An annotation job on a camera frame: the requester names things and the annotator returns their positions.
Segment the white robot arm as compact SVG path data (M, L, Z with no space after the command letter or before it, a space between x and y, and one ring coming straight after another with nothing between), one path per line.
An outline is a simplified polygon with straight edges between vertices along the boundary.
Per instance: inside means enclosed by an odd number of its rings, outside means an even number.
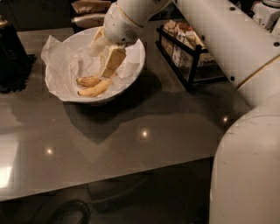
M224 134L213 161L209 224L280 224L280 45L229 0L117 0L90 48L134 43L175 4L250 110Z

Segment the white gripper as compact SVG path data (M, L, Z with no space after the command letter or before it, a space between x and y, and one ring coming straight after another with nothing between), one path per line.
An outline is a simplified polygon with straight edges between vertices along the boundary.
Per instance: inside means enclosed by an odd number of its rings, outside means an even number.
M107 42L119 44L106 46L101 55L101 77L110 78L126 58L123 46L134 45L144 28L135 24L122 10L118 3L109 7L103 27L100 26L89 47L89 55L96 57L101 53Z

